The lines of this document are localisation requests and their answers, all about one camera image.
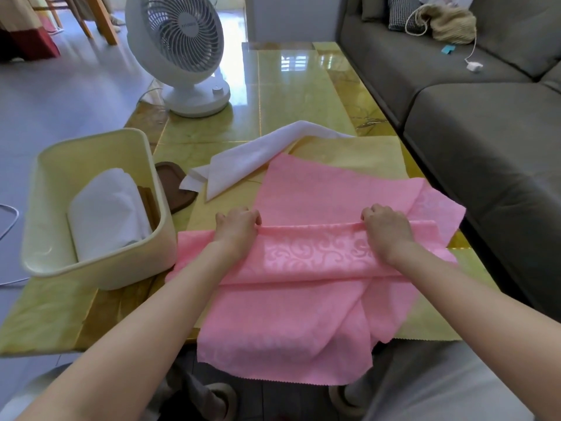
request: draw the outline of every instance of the coffee table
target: coffee table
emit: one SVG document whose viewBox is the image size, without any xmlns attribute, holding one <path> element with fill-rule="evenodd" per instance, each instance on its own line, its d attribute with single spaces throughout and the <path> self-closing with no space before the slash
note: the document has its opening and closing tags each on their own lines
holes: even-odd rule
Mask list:
<svg viewBox="0 0 561 421">
<path fill-rule="evenodd" d="M 336 43 L 243 43 L 225 51 L 221 73 L 231 87 L 231 104 L 212 117 L 187 119 L 160 106 L 138 104 L 127 126 L 148 135 L 155 162 L 176 162 L 186 171 L 297 120 L 357 136 L 396 136 Z M 403 145 L 401 150 L 409 177 L 422 177 Z M 192 211 L 193 206 L 173 216 L 176 230 L 186 229 Z M 449 247 L 464 270 L 494 286 L 462 233 Z M 164 277 L 115 291 L 32 279 L 0 328 L 0 355 L 84 351 L 157 291 Z M 431 306 L 423 300 L 414 310 L 430 311 Z M 457 339 L 441 322 L 437 326 L 446 331 L 441 339 Z M 402 337 L 414 337 L 418 326 L 404 325 Z M 195 342 L 197 334 L 195 328 L 188 341 Z"/>
</svg>

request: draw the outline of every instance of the hand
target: hand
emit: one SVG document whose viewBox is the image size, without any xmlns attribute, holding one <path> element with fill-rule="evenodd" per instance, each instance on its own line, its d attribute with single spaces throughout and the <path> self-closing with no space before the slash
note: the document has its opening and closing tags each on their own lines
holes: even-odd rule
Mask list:
<svg viewBox="0 0 561 421">
<path fill-rule="evenodd" d="M 216 214 L 214 242 L 224 245 L 224 249 L 234 261 L 245 258 L 257 236 L 255 225 L 261 225 L 261 215 L 246 206 L 232 208 L 228 215 Z"/>
<path fill-rule="evenodd" d="M 389 206 L 374 204 L 365 208 L 361 219 L 366 224 L 370 248 L 390 265 L 401 248 L 415 243 L 405 214 L 394 211 Z"/>
</svg>

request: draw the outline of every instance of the curtain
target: curtain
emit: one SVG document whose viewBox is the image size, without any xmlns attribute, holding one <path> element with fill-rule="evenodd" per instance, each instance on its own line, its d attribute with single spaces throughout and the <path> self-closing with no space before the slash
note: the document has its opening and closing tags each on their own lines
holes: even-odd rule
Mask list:
<svg viewBox="0 0 561 421">
<path fill-rule="evenodd" d="M 0 0 L 0 61 L 60 56 L 28 0 Z"/>
</svg>

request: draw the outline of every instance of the checkered pillow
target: checkered pillow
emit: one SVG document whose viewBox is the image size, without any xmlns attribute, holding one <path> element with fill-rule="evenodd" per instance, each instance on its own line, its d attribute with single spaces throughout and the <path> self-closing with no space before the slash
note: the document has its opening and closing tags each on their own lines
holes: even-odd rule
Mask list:
<svg viewBox="0 0 561 421">
<path fill-rule="evenodd" d="M 421 2 L 419 0 L 388 0 L 389 30 L 405 32 L 407 18 L 420 6 Z M 414 34 L 419 34 L 424 31 L 424 27 L 417 25 L 415 18 L 412 17 L 407 30 Z"/>
</svg>

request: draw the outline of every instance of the electric fan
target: electric fan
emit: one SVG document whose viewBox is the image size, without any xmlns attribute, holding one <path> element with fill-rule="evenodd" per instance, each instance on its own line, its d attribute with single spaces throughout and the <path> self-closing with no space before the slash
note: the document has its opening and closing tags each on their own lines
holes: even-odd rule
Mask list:
<svg viewBox="0 0 561 421">
<path fill-rule="evenodd" d="M 230 87 L 220 72 L 224 34 L 209 0 L 127 0 L 129 47 L 164 85 L 166 108 L 184 117 L 221 111 Z"/>
</svg>

